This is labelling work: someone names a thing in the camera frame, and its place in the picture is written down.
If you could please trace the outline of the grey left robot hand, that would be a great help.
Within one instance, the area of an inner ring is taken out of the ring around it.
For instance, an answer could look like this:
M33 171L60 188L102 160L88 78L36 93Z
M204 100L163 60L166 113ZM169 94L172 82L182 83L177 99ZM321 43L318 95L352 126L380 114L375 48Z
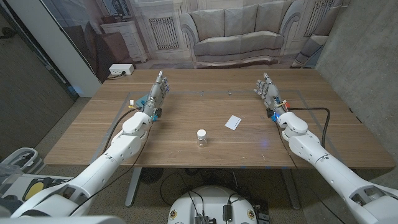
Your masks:
M160 71L150 89L142 112L148 116L154 115L155 111L161 108L169 89L168 79L163 75L163 71Z

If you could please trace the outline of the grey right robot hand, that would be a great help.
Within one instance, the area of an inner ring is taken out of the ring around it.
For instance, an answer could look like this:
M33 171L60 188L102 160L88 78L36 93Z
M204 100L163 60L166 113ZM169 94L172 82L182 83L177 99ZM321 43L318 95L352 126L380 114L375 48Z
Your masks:
M286 113L287 109L285 108L282 97L279 94L279 90L277 86L273 84L272 79L267 73L264 73L263 76L263 80L258 80L256 82L254 92L263 100L266 106L267 116L269 118L272 116L278 118L280 115Z

